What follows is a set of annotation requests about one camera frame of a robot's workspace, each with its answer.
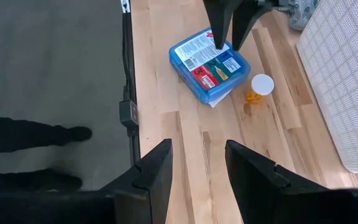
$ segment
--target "butcher block table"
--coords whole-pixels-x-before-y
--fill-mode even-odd
[[[170,47],[209,26],[202,1],[132,0],[131,13],[140,154],[173,141],[167,223],[242,223],[227,176],[227,139],[329,188],[358,187],[358,174],[338,158],[296,52],[300,33],[287,27],[287,15],[270,12],[256,23],[240,49],[251,66],[247,82],[211,108],[168,59]],[[245,94],[259,73],[270,75],[275,89],[250,106]]]

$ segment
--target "gray cloth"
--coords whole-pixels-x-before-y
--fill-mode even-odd
[[[277,10],[286,12],[290,16],[290,27],[303,30],[318,6],[319,0],[289,0],[287,7]]]

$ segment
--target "black pants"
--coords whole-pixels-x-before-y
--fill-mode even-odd
[[[14,152],[39,146],[62,146],[71,140],[71,132],[62,126],[0,118],[0,152]],[[40,190],[47,179],[60,177],[51,173],[50,169],[18,174],[0,174],[0,191]]]

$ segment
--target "person's leg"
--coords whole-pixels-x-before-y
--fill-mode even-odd
[[[0,118],[0,152],[13,152],[39,146],[63,146],[91,138],[86,127],[64,128],[34,121]]]
[[[28,191],[76,191],[82,186],[82,180],[53,169],[34,172],[0,174],[0,192]]]

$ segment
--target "black shoe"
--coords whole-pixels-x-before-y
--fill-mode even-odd
[[[68,129],[71,132],[72,141],[86,141],[92,137],[92,130],[87,127],[74,127]]]
[[[58,172],[51,168],[39,170],[34,187],[38,185],[36,191],[57,190],[59,192],[75,192],[82,186],[82,180],[78,177]]]

